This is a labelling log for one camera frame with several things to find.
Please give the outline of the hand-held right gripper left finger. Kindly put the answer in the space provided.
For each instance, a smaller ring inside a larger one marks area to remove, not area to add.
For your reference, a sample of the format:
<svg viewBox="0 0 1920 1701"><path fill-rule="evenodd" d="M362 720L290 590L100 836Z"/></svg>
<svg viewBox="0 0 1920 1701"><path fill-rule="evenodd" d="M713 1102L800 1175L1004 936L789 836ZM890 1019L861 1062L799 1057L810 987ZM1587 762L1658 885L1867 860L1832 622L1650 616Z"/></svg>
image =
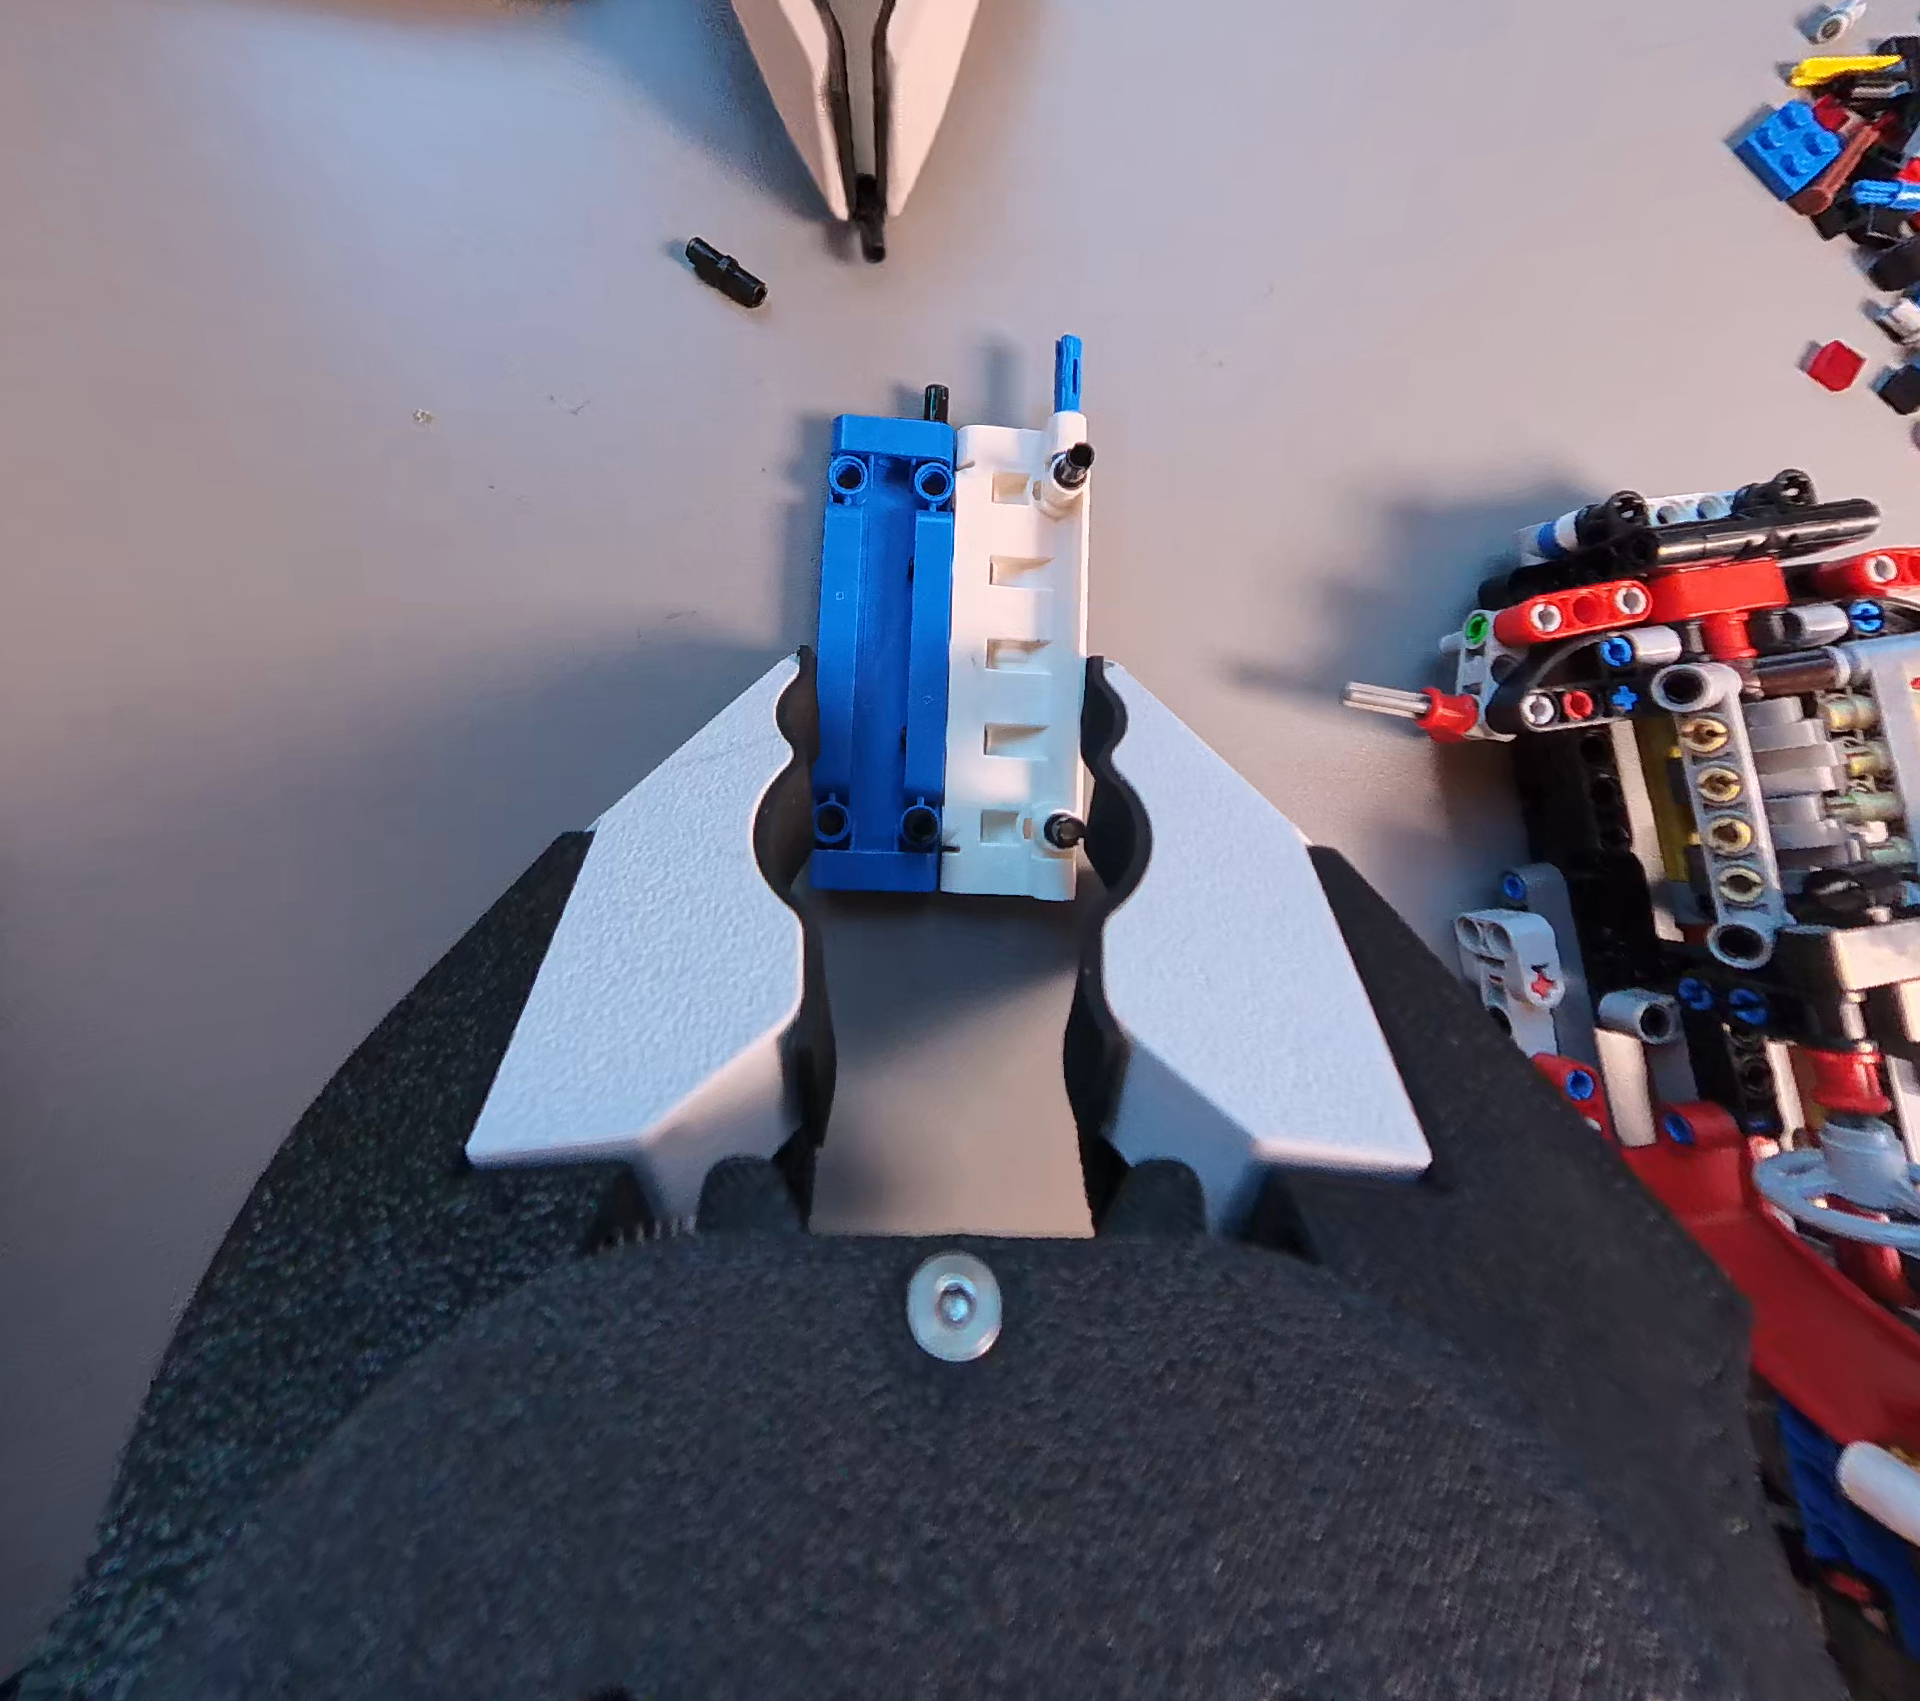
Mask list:
<svg viewBox="0 0 1920 1701"><path fill-rule="evenodd" d="M816 747L815 660L780 659L601 814L466 1142L475 1167L621 1162L679 1228L717 1163L808 1159L835 1089L795 899Z"/></svg>

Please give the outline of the pile of mixed lego pieces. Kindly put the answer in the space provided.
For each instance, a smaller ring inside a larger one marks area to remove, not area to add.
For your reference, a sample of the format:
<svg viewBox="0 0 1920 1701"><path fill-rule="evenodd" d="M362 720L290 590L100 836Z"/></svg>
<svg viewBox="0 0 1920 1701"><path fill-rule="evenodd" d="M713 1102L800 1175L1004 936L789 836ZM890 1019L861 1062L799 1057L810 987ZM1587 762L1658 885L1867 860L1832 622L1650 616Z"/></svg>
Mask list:
<svg viewBox="0 0 1920 1701"><path fill-rule="evenodd" d="M1897 417L1918 412L1918 36L1873 35L1867 0L1807 11L1804 51L1778 65L1785 97L1753 112L1726 148L1826 244L1849 244L1868 322L1893 363L1857 387Z"/></svg>

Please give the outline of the white lego panel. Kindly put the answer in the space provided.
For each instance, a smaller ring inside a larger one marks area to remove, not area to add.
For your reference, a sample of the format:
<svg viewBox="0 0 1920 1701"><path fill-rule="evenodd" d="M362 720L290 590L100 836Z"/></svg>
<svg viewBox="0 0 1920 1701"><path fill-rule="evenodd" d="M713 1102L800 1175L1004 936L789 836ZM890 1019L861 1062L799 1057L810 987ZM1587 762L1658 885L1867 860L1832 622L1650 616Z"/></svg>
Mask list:
<svg viewBox="0 0 1920 1701"><path fill-rule="evenodd" d="M1088 440L1082 414L957 434L944 893L1066 903L1077 890L1077 851L1045 843L1053 812L1085 821L1088 805L1093 475L1081 492L1049 479L1074 440Z"/></svg>

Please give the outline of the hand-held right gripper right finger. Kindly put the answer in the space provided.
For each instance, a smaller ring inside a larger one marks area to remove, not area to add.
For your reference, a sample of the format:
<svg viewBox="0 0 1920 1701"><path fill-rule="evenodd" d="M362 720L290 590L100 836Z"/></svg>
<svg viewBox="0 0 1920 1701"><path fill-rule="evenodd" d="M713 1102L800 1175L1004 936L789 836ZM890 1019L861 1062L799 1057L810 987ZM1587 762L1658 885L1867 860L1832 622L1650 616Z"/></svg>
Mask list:
<svg viewBox="0 0 1920 1701"><path fill-rule="evenodd" d="M1091 659L1088 857L1105 885L1066 1035L1088 1210L1144 1162L1241 1234L1277 1167L1417 1180L1428 1139L1306 836L1127 669Z"/></svg>

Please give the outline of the partly built lego truck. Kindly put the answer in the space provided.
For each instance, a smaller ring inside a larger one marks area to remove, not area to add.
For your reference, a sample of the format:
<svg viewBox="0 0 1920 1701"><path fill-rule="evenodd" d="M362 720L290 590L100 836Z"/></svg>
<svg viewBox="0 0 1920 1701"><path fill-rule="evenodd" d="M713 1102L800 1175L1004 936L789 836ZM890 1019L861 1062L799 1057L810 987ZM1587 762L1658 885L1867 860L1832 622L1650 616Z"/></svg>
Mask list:
<svg viewBox="0 0 1920 1701"><path fill-rule="evenodd" d="M1757 1446L1859 1690L1917 1691L1917 547L1782 471L1526 529L1447 676L1531 860L1461 973L1751 1312Z"/></svg>

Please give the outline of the blue lego panel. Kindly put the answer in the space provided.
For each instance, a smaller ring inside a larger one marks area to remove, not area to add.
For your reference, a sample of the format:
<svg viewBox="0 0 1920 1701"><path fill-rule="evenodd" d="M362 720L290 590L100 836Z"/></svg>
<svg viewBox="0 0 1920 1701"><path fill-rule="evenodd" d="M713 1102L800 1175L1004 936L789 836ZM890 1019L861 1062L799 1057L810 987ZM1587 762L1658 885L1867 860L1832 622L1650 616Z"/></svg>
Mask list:
<svg viewBox="0 0 1920 1701"><path fill-rule="evenodd" d="M820 890L940 887L953 558L955 431L835 419L812 766Z"/></svg>

